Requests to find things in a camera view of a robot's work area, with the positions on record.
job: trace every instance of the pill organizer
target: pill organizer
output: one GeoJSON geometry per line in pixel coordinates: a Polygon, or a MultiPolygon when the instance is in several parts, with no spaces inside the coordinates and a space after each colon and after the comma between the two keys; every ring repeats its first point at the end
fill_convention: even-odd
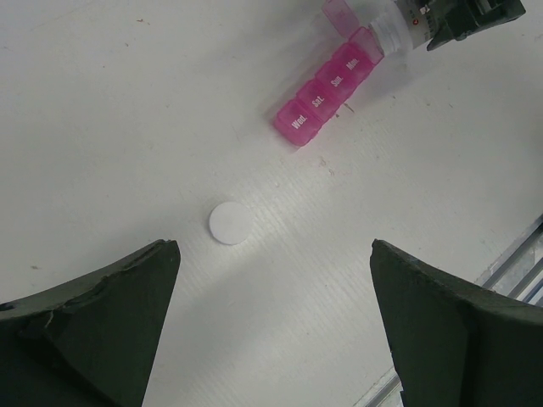
{"type": "Polygon", "coordinates": [[[316,136],[383,59],[374,35],[360,27],[344,0],[328,0],[322,9],[348,41],[279,110],[274,120],[276,129],[300,147],[316,136]]]}

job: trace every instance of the black robot arm part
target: black robot arm part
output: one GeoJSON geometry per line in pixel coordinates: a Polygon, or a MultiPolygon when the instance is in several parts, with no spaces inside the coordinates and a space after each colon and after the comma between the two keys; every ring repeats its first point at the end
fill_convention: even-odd
{"type": "Polygon", "coordinates": [[[543,309],[373,243],[373,286],[405,407],[541,407],[543,309]]]}
{"type": "Polygon", "coordinates": [[[141,407],[180,261],[160,240],[0,304],[0,406],[141,407]]]}
{"type": "Polygon", "coordinates": [[[416,0],[434,24],[432,51],[450,40],[463,40],[526,13],[520,0],[416,0]]]}

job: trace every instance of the pink lid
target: pink lid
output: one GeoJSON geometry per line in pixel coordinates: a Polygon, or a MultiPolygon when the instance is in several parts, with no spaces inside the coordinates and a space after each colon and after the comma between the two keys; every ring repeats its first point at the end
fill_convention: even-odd
{"type": "Polygon", "coordinates": [[[291,100],[279,111],[273,125],[293,145],[302,147],[316,136],[323,123],[304,104],[291,100]]]}
{"type": "Polygon", "coordinates": [[[360,28],[360,21],[345,0],[326,0],[322,12],[343,38],[349,38],[360,28]]]}
{"type": "Polygon", "coordinates": [[[375,64],[356,45],[349,42],[339,47],[332,60],[341,65],[342,69],[350,72],[356,85],[360,85],[372,72],[375,64]]]}
{"type": "Polygon", "coordinates": [[[296,93],[296,97],[322,122],[330,120],[341,105],[341,101],[317,79],[307,82],[296,93]]]}

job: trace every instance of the white table surface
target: white table surface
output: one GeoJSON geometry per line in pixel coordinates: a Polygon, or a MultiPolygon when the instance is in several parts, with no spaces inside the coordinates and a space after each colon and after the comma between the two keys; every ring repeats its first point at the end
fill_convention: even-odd
{"type": "Polygon", "coordinates": [[[542,212],[524,4],[383,62],[297,151],[269,123],[339,43],[320,1],[2,0],[0,302],[176,239],[146,406],[352,406],[391,366],[373,238],[474,281],[542,212]],[[206,228],[228,199],[236,247],[206,228]]]}

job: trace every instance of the clear plastic bottle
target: clear plastic bottle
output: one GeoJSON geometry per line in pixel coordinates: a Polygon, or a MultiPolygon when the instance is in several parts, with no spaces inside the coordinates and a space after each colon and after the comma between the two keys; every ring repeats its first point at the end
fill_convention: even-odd
{"type": "Polygon", "coordinates": [[[409,52],[434,37],[435,23],[426,11],[414,0],[396,0],[369,24],[385,57],[400,50],[409,52]]]}

